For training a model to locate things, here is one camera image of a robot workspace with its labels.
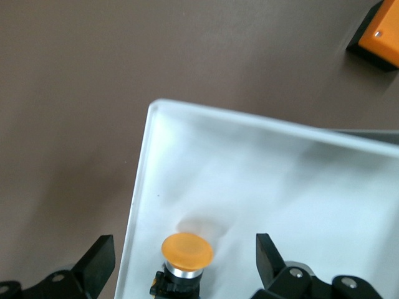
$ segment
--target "brown floor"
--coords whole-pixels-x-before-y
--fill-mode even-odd
[[[0,281],[35,284],[100,234],[120,262],[157,98],[399,129],[396,73],[345,53],[376,2],[1,1]]]

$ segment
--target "white plastic tray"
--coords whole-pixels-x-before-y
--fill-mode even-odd
[[[171,100],[151,104],[115,298],[151,298],[161,243],[214,248],[201,297],[262,287],[255,235],[330,283],[348,274],[399,298],[399,147]]]

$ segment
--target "orange mushroom button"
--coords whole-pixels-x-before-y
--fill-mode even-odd
[[[167,261],[181,271],[197,271],[208,266],[213,259],[210,244],[187,232],[169,236],[161,249]]]

